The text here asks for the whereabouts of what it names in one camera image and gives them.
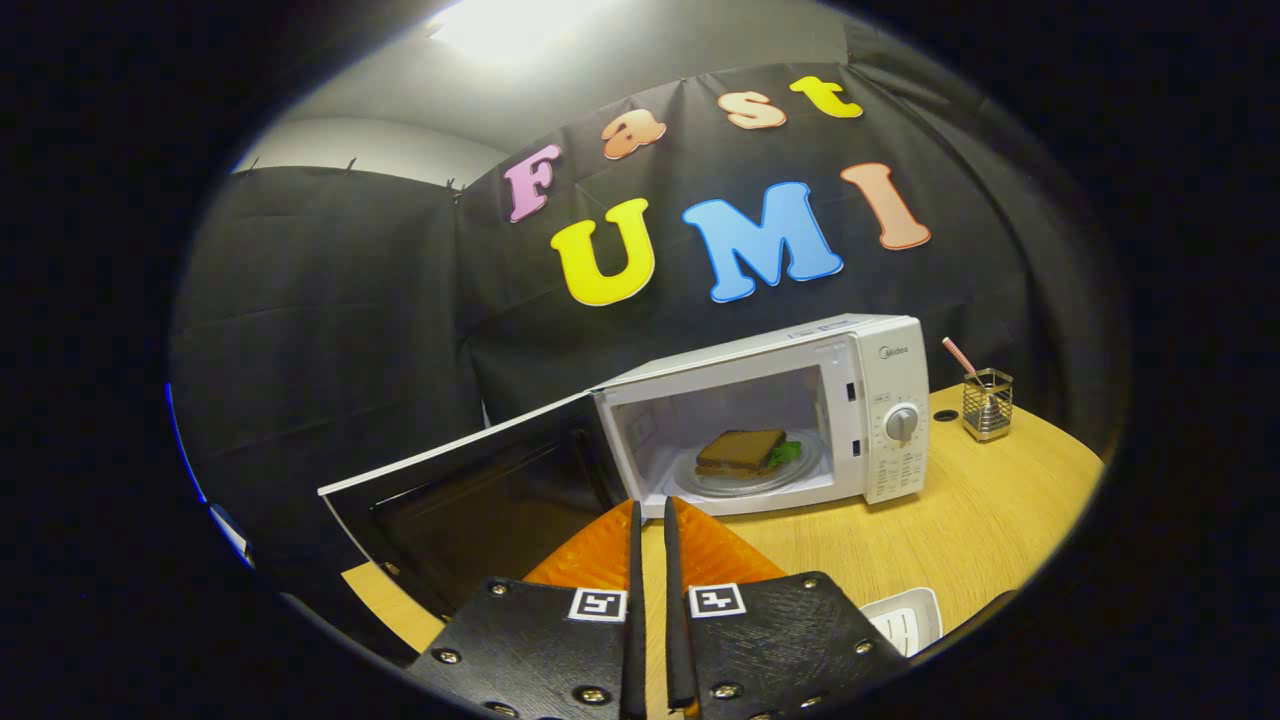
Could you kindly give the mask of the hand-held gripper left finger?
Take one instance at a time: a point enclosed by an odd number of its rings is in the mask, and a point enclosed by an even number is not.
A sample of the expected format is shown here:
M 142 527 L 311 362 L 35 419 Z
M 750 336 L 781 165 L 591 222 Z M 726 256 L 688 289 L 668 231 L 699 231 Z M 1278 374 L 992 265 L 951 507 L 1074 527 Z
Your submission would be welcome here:
M 488 716 L 644 717 L 640 530 L 627 500 L 522 579 L 489 577 L 410 675 Z

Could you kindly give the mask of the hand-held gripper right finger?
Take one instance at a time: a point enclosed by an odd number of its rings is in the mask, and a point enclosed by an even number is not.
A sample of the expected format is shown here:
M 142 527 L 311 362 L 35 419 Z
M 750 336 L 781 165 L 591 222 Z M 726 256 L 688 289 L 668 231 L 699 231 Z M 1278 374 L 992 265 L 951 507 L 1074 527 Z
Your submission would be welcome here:
M 906 659 L 823 571 L 787 574 L 681 498 L 663 514 L 669 707 L 695 719 L 823 719 Z

